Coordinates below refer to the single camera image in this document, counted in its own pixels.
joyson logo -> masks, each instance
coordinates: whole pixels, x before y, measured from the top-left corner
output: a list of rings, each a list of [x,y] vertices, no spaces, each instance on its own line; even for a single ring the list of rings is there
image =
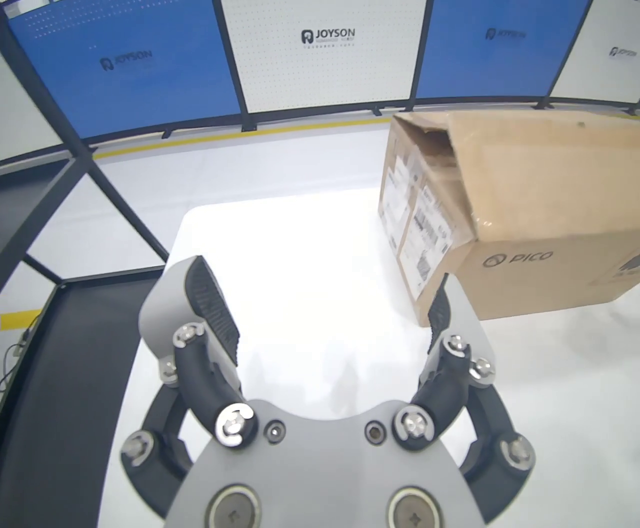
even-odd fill
[[[300,40],[306,48],[353,46],[355,28],[303,29]]]
[[[525,33],[524,31],[517,31],[515,29],[489,28],[484,34],[485,40],[493,40],[496,37],[513,38],[520,40],[523,38],[527,38],[527,33]]]
[[[102,66],[102,69],[105,72],[109,72],[119,64],[125,64],[132,61],[140,61],[151,58],[153,58],[153,53],[151,53],[150,49],[146,51],[131,51],[123,55],[116,55],[113,60],[108,57],[103,57],[100,59],[100,66]]]

black curved arm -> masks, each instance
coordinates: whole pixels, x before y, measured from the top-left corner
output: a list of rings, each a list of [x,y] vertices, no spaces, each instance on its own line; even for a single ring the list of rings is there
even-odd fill
[[[209,361],[207,339],[206,333],[197,335],[184,348],[175,348],[175,369],[187,407],[215,437],[216,419],[220,412],[243,399],[227,383],[218,364]]]
[[[518,468],[509,462],[508,446],[516,433],[496,389],[469,388],[467,410],[477,440],[471,444],[460,467],[485,523],[490,523],[511,504],[531,474],[535,454]]]
[[[163,385],[142,426],[142,430],[153,438],[149,456],[136,467],[130,457],[120,455],[131,484],[162,518],[166,518],[182,481],[193,465],[184,442],[178,438],[186,413],[187,407],[178,389]]]

metal post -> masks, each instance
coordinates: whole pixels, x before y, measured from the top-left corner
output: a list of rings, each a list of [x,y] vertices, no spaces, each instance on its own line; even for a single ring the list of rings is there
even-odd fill
[[[424,60],[424,50],[427,47],[427,36],[429,35],[429,26],[431,25],[431,14],[433,13],[434,1],[435,0],[427,0],[427,3],[424,6],[424,18],[422,20],[422,32],[420,33],[420,44],[418,45],[418,55],[415,58],[415,70],[413,71],[413,81],[411,83],[409,101],[404,107],[405,112],[411,112],[415,106],[418,83],[420,82],[420,72],[422,71],[422,61]]]
[[[34,269],[42,276],[48,278],[53,284],[62,284],[62,277],[59,277],[58,275],[53,273],[53,271],[47,268],[47,266],[42,264],[39,260],[34,259],[29,253],[24,254],[24,258],[22,259],[22,261],[31,269]]]
[[[4,56],[7,64],[13,71],[22,87],[25,89],[31,100],[35,103],[42,116],[47,120],[51,128],[60,137],[71,154],[78,160],[84,161],[88,167],[88,174],[100,187],[100,190],[107,196],[109,201],[118,209],[120,214],[131,224],[138,234],[145,240],[151,249],[166,262],[169,253],[162,246],[159,240],[140,220],[138,215],[129,207],[127,202],[120,196],[115,187],[104,175],[100,167],[93,160],[92,153],[83,143],[76,130],[65,116],[64,112],[56,104],[49,93],[47,87],[40,79],[27,54],[18,43],[11,27],[9,19],[2,8],[0,8],[0,52]]]
[[[221,0],[213,0],[213,10],[214,10],[214,13],[216,14],[218,31],[220,32],[222,47],[224,48],[225,56],[227,57],[227,64],[229,65],[229,73],[231,74],[231,80],[236,90],[238,106],[240,107],[240,119],[242,120],[242,131],[252,132],[256,130],[257,125],[253,117],[249,114],[249,111],[247,110],[247,107],[246,107],[246,100],[244,99],[242,83],[240,82],[240,75],[238,73],[238,67],[236,65],[236,58],[234,57],[234,50],[231,46],[231,39],[229,37],[229,30],[227,27],[227,20],[225,18],[225,11],[222,7]]]
[[[547,94],[542,99],[540,99],[537,105],[533,107],[534,110],[544,110],[546,108],[553,108],[553,106],[549,102],[549,98],[551,98],[551,92],[554,91],[554,88],[556,87],[558,79],[560,78],[560,74],[562,74],[562,70],[564,69],[564,65],[569,60],[569,55],[573,51],[573,46],[575,45],[575,41],[578,40],[578,35],[580,35],[580,31],[582,30],[584,21],[587,19],[587,15],[589,14],[589,10],[591,9],[592,3],[593,3],[593,0],[589,0],[589,2],[587,3],[587,6],[584,9],[584,13],[582,14],[582,18],[578,23],[578,27],[575,29],[575,33],[573,34],[573,38],[571,40],[571,43],[569,44],[569,48],[567,48],[566,53],[564,54],[564,58],[560,63],[560,67],[556,72],[556,76],[554,77],[554,80],[551,82],[551,86],[549,86],[549,90]]]

box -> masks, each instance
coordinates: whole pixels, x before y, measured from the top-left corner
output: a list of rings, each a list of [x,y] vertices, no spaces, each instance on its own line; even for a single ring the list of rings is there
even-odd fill
[[[481,319],[611,301],[640,282],[640,123],[396,115],[379,214],[422,326],[445,272]]]

